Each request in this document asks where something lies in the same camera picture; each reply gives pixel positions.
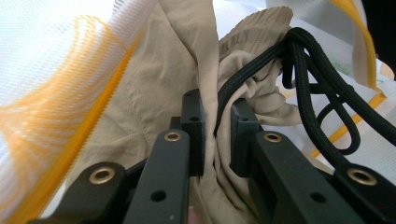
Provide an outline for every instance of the round hole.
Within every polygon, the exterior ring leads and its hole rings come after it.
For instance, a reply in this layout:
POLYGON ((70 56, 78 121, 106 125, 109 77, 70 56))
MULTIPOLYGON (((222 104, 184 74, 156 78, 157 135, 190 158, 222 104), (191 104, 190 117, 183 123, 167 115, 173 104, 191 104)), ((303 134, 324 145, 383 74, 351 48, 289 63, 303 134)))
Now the round hole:
POLYGON ((163 200, 165 200, 165 198, 166 193, 163 190, 157 190, 151 194, 151 200, 156 203, 162 202, 163 200))
POLYGON ((360 169, 349 169, 347 170, 347 174, 351 179, 354 181, 367 185, 367 186, 374 186, 376 185, 376 178, 368 172, 365 172, 360 169))
POLYGON ((180 133, 168 133, 165 135, 165 140, 169 142, 176 142, 181 138, 180 133))
POLYGON ((191 120, 191 121, 194 121, 194 122, 199 121, 199 119, 198 119, 197 117, 192 117, 192 118, 190 118, 190 120, 191 120))
POLYGON ((319 192, 312 192, 309 194, 309 196, 317 203, 326 203, 326 198, 319 192))
POLYGON ((92 172, 90 175, 90 182, 96 185, 104 184, 111 180, 114 174, 114 169, 110 167, 101 167, 92 172))
POLYGON ((264 135, 264 138, 265 138, 265 140, 267 140, 269 142, 273 142, 273 143, 278 143, 278 142, 282 141, 282 137, 276 133, 266 133, 264 135))

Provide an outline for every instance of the beige fabric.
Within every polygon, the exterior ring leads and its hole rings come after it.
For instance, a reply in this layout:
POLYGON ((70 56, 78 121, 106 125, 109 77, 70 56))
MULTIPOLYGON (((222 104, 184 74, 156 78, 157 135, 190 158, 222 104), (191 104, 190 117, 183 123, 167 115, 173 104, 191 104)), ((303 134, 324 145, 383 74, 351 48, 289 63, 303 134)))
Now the beige fabric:
MULTIPOLYGON (((285 7, 256 13, 219 42, 211 1, 161 1, 70 182, 99 161, 130 167, 146 158, 156 135, 180 115, 183 93, 199 87, 206 119, 205 174, 191 179, 190 204, 203 223, 255 223, 248 183, 229 168, 231 102, 218 139, 212 134, 217 92, 230 75, 282 38, 290 18, 285 7)), ((295 106, 285 105, 275 87, 279 69, 278 61, 269 63, 232 101, 250 98, 262 122, 295 124, 300 122, 295 106)))

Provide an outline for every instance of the black cord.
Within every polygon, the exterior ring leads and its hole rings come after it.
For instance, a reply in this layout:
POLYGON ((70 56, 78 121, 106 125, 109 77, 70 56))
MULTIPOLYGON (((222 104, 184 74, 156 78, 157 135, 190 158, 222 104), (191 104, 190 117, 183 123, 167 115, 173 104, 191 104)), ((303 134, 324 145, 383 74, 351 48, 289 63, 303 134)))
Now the black cord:
POLYGON ((298 107, 303 125, 312 142, 332 166, 336 167, 348 163, 343 154, 348 155, 355 152, 361 143, 359 131, 344 109, 343 103, 347 103, 378 133, 396 146, 396 128, 378 115, 350 85, 345 83, 332 67, 315 38, 302 28, 290 29, 284 40, 273 45, 255 60, 245 65, 221 87, 218 93, 219 109, 214 135, 217 134, 224 108, 232 95, 245 81, 276 57, 283 58, 282 83, 285 88, 291 89, 294 87, 294 80, 292 80, 294 67, 298 107), (307 71, 311 72, 318 82, 317 84, 309 83, 307 71), (318 117, 316 117, 312 106, 312 93, 325 94, 330 101, 318 117), (320 128, 322 121, 333 110, 345 123, 351 136, 351 144, 346 149, 336 148, 320 128))

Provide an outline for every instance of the khaki garment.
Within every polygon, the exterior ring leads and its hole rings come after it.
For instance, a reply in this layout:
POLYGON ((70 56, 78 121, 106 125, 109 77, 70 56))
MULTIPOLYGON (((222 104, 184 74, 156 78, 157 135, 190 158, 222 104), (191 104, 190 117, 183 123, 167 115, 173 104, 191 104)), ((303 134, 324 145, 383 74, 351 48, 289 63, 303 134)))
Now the khaki garment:
POLYGON ((182 95, 199 88, 206 119, 205 173, 191 178, 190 205, 203 223, 256 223, 248 182, 229 167, 230 106, 246 97, 260 121, 272 125, 300 123, 298 111, 285 104, 275 86, 280 61, 271 62, 233 95, 216 139, 217 92, 228 77, 284 36, 291 16, 286 7, 258 12, 219 42, 211 1, 160 1, 68 183, 100 161, 129 168, 145 159, 170 118, 180 116, 182 95))

